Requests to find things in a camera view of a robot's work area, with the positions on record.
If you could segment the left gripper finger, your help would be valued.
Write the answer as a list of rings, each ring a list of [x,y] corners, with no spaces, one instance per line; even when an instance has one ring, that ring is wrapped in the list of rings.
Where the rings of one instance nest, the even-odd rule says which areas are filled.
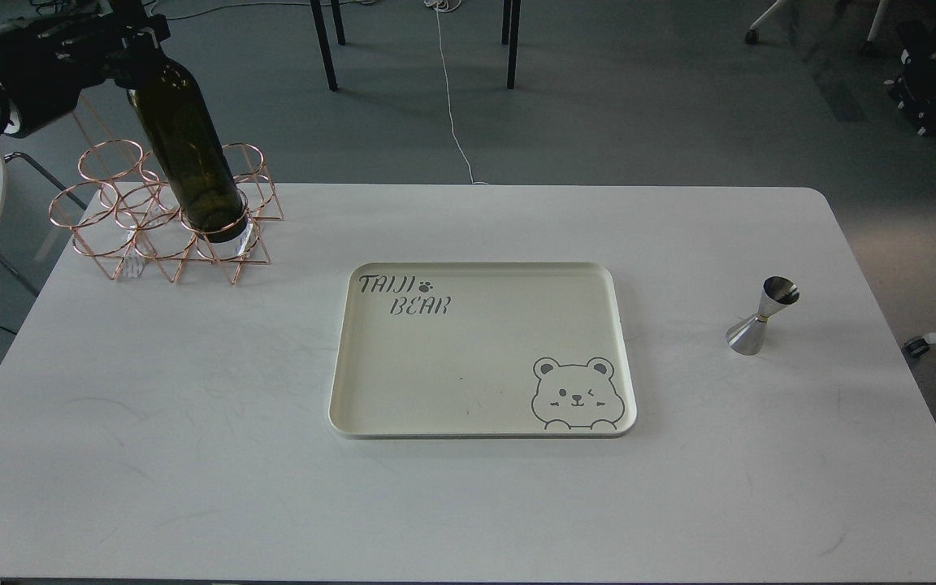
[[[161,44],[170,36],[167,24],[123,30],[106,52],[106,77],[123,89],[144,88],[166,59]]]

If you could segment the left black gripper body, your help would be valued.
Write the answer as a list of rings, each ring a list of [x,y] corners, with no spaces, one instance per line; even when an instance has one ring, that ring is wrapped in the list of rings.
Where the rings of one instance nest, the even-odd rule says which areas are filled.
[[[108,55],[120,48],[114,12],[12,19],[0,25],[0,89],[5,134],[30,136],[74,111],[82,90],[109,78]]]

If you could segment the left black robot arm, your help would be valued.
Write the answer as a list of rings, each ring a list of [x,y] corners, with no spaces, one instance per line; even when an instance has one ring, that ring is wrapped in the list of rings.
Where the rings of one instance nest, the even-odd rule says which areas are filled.
[[[142,59],[170,37],[141,1],[76,1],[49,15],[0,23],[0,136],[28,137],[75,110],[83,90],[133,88]]]

